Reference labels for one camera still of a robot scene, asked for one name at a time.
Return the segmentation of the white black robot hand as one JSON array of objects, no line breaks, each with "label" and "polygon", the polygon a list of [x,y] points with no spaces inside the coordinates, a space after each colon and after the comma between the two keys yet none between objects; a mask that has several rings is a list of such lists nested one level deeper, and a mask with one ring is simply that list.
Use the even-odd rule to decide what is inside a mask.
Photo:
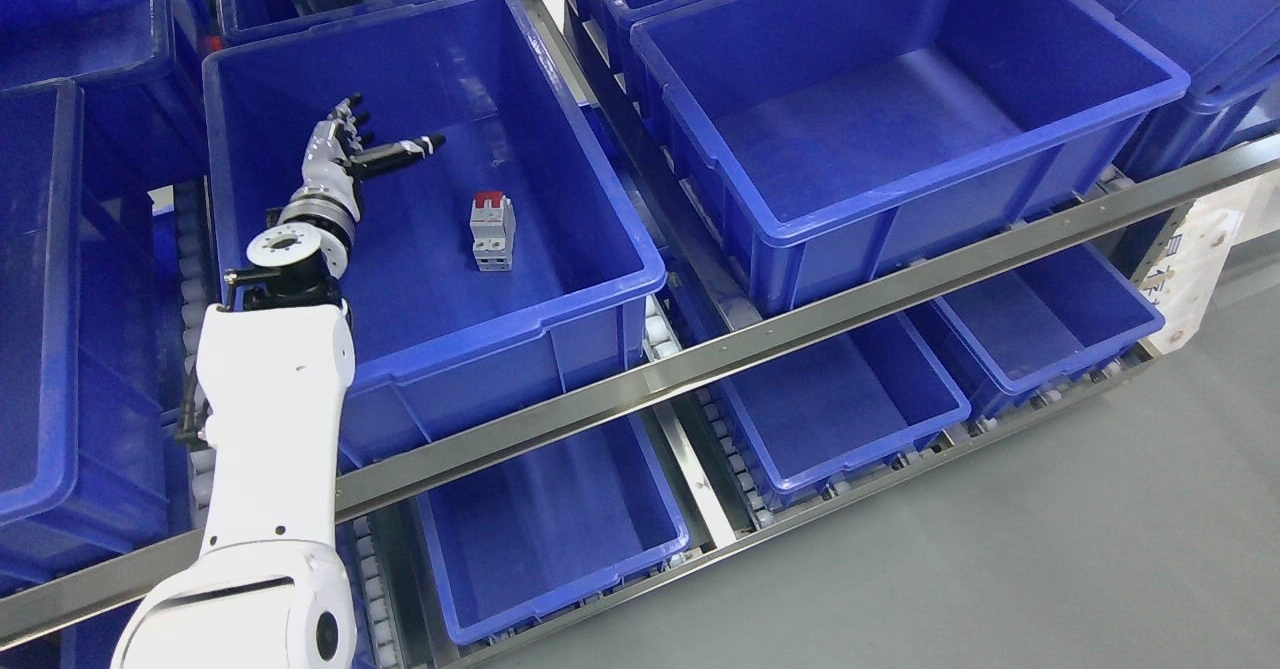
[{"label": "white black robot hand", "polygon": [[360,92],[348,95],[316,123],[303,150],[302,183],[279,210],[278,223],[308,223],[349,239],[362,219],[365,180],[434,157],[445,145],[443,133],[366,145],[361,128],[370,114],[360,109],[362,101]]}]

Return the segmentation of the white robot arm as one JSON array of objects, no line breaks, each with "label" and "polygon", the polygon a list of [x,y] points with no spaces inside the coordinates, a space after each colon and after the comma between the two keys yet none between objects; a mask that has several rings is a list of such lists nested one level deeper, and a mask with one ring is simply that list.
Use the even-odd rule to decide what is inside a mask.
[{"label": "white robot arm", "polygon": [[337,444],[355,377],[339,304],[207,310],[196,374],[215,472],[200,554],[156,585],[114,668],[348,668],[358,632],[335,549]]}]

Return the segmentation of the blue bin under arm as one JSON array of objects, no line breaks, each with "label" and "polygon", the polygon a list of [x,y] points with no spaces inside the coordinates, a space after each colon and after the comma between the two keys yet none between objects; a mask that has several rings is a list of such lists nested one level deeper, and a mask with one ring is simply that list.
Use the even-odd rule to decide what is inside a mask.
[{"label": "blue bin under arm", "polygon": [[[340,469],[374,464],[634,368],[666,269],[521,0],[403,5],[204,61],[221,269],[301,185],[312,128],[360,92],[379,142],[443,133],[364,185],[340,287],[357,368]],[[517,221],[511,272],[481,272],[474,194]]]}]

